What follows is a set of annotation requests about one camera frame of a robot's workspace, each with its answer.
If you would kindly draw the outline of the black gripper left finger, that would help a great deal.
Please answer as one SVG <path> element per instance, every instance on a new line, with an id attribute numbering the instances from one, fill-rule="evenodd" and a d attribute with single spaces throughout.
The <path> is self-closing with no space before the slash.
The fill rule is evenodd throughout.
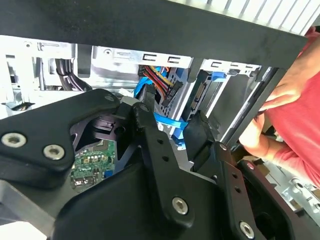
<path id="1" fill-rule="evenodd" d="M 40 189 L 60 187 L 75 154 L 97 140 L 117 143 L 127 163 L 142 163 L 156 220 L 190 228 L 195 219 L 178 179 L 179 166 L 167 135 L 154 117 L 155 89 L 145 86 L 133 105 L 104 89 L 87 91 L 0 121 L 0 177 Z"/>

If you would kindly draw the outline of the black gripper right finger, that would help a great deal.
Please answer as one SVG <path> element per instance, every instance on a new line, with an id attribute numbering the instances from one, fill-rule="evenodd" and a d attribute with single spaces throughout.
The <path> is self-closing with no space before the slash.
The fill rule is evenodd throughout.
<path id="1" fill-rule="evenodd" d="M 186 150 L 191 171 L 217 184 L 218 217 L 228 240 L 302 239 L 298 216 L 246 161 L 233 162 L 201 111 L 186 126 Z"/>

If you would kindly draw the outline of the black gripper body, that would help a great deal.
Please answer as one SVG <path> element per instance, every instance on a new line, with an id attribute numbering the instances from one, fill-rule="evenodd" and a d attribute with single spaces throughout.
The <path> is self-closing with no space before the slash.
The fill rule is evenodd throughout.
<path id="1" fill-rule="evenodd" d="M 215 167 L 205 175 L 181 169 L 154 119 L 131 119 L 115 135 L 114 174 L 62 208 L 52 240 L 226 239 Z"/>

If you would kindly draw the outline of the person's left hand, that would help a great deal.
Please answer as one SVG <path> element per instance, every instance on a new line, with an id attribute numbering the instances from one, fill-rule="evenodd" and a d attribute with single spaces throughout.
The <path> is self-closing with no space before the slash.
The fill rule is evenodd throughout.
<path id="1" fill-rule="evenodd" d="M 262 134 L 265 115 L 254 117 L 239 137 L 239 142 L 251 155 L 272 161 L 278 151 L 286 145 Z"/>

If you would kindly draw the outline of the person's right hand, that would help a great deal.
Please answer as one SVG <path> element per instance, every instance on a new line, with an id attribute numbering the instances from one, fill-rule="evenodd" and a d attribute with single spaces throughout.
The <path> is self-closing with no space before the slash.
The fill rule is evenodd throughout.
<path id="1" fill-rule="evenodd" d="M 300 98 L 309 79 L 320 71 L 320 47 L 310 45 L 301 53 L 272 91 L 261 111 L 277 108 Z"/>

